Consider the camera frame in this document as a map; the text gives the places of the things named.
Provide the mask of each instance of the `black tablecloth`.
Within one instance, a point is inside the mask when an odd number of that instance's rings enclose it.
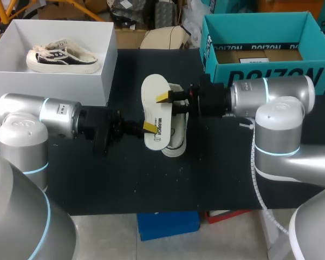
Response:
[[[199,51],[119,50],[108,106],[125,119],[143,119],[141,84],[154,73],[188,88],[203,73]],[[260,209],[250,175],[252,131],[239,122],[246,120],[190,119],[179,158],[150,151],[132,136],[110,147],[106,158],[94,157],[82,138],[51,139],[47,194],[71,215]],[[325,94],[305,117],[302,141],[325,144]],[[271,209],[298,207],[322,190],[257,178]]]

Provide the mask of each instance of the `white shoe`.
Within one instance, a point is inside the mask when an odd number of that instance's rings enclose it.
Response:
[[[182,87],[177,84],[170,84],[170,88],[173,91],[183,91]],[[175,101],[180,105],[188,105],[189,102]],[[161,150],[162,153],[168,157],[181,156],[186,149],[186,128],[188,123],[189,114],[177,114],[171,119],[171,139],[168,146]]]
[[[31,70],[45,73],[91,74],[99,69],[93,53],[68,39],[34,46],[27,54],[27,65]]]

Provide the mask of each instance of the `white cable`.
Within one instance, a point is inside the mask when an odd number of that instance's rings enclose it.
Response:
[[[284,232],[285,234],[289,235],[289,231],[286,230],[277,220],[274,216],[272,216],[270,214],[270,212],[268,211],[264,200],[261,197],[260,191],[259,191],[259,187],[258,184],[256,182],[256,171],[255,171],[255,121],[252,118],[247,118],[248,120],[250,120],[252,122],[253,127],[250,127],[251,129],[253,129],[253,140],[251,142],[251,153],[250,153],[250,169],[251,169],[251,178],[253,181],[253,186],[254,186],[254,190],[255,190],[255,194],[256,197],[258,198],[258,201],[261,205],[261,208],[264,210],[265,214],[269,217],[269,219],[272,221],[272,223],[282,232]]]

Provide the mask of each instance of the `shoe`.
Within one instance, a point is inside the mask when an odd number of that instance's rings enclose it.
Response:
[[[177,84],[170,84],[170,88],[173,91],[183,91],[182,87]],[[175,101],[179,105],[188,105],[189,102]],[[188,123],[189,114],[177,114],[171,119],[171,139],[168,146],[161,150],[162,153],[168,157],[181,156],[186,149],[186,128]]]
[[[146,77],[141,87],[145,121],[158,128],[156,134],[144,134],[146,147],[154,151],[162,150],[170,143],[172,104],[156,101],[157,96],[169,90],[171,89],[168,82],[158,74]]]
[[[36,45],[27,55],[27,66],[36,72],[91,74],[99,69],[98,58],[71,40]]]

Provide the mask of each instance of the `floor tile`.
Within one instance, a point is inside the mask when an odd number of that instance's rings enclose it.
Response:
[[[73,216],[79,232],[77,260],[135,260],[136,214]]]

